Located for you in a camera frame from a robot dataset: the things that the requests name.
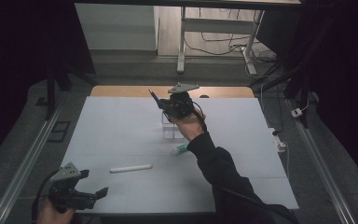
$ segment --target white marker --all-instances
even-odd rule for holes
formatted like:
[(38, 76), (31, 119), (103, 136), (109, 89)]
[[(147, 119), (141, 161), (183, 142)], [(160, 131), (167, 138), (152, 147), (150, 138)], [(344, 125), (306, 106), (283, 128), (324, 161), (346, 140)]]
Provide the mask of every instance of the white marker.
[(110, 169), (110, 174), (138, 171), (138, 170), (147, 170), (147, 169), (151, 169), (151, 168), (153, 168), (152, 164), (113, 168), (113, 169)]

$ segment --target wooden floor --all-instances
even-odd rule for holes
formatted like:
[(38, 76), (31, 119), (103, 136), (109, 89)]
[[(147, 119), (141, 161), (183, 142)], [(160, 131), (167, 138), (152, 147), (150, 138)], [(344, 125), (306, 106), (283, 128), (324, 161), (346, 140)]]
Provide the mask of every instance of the wooden floor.
[[(201, 8), (187, 7), (187, 18), (206, 18), (220, 20), (241, 20), (252, 21), (254, 19), (253, 10), (238, 10), (226, 8)], [(180, 26), (181, 26), (181, 8), (180, 7), (159, 7), (159, 30), (158, 30), (158, 56), (174, 56), (178, 54)], [(230, 51), (229, 46), (244, 45), (247, 43), (248, 35), (232, 34), (210, 34), (210, 33), (190, 33), (186, 32), (185, 39), (188, 44), (185, 48), (186, 56), (216, 56), (210, 53), (202, 52), (202, 49), (215, 54), (222, 54)], [(254, 44), (255, 51), (263, 51), (267, 48), (261, 43)], [(240, 52), (233, 51), (219, 57), (242, 57)]]

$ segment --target white wall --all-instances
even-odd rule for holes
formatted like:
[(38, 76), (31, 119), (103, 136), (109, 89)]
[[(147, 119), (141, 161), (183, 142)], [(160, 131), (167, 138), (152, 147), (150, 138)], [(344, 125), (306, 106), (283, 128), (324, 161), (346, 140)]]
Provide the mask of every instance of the white wall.
[(158, 47), (158, 8), (76, 4), (89, 49), (140, 49)]

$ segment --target black sleeve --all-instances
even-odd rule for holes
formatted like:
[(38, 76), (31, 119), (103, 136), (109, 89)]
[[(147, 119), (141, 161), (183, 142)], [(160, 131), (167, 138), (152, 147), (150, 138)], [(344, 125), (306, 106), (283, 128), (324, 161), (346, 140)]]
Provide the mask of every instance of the black sleeve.
[(203, 133), (187, 146), (198, 159), (198, 166), (206, 180), (213, 186), (216, 214), (222, 223), (275, 223), (270, 212), (221, 188), (261, 202), (248, 178), (240, 176), (228, 151), (215, 147), (209, 133)]

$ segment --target gray carpet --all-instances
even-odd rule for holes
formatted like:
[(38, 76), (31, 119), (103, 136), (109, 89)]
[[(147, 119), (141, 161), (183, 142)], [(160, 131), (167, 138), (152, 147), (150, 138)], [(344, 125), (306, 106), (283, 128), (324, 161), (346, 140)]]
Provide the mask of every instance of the gray carpet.
[[(149, 63), (94, 63), (97, 75), (93, 78), (102, 85), (174, 85), (180, 81), (201, 86), (246, 86), (254, 81), (244, 72), (244, 63), (241, 60), (223, 60), (217, 63), (208, 60), (187, 60), (183, 75), (176, 74), (174, 60), (162, 60), (162, 63), (158, 60)], [(267, 69), (266, 65), (257, 66), (259, 73)], [(31, 203), (39, 185), (48, 173), (61, 164), (82, 106), (91, 91), (88, 83), (75, 76), (70, 78), (74, 87), (69, 91), (57, 125), (37, 159), (19, 199), (15, 202), (7, 223), (30, 223)], [(284, 86), (285, 84), (282, 84), (278, 90), (274, 88), (263, 92), (262, 102), (268, 124), (281, 131), (281, 140), (289, 145), (290, 183), (300, 206), (295, 214), (299, 222), (304, 224), (341, 223), (282, 97)], [(46, 82), (35, 84), (29, 90), (28, 103), (21, 117), (0, 147), (0, 198), (44, 122), (46, 107), (35, 105), (40, 97), (46, 97)], [(257, 94), (256, 97), (261, 102), (261, 95)], [(335, 136), (319, 120), (315, 112), (316, 104), (313, 100), (311, 102), (308, 114), (310, 131), (358, 221), (358, 169)], [(287, 153), (282, 154), (281, 159), (286, 169)], [(100, 219), (94, 218), (91, 223), (99, 222)]]

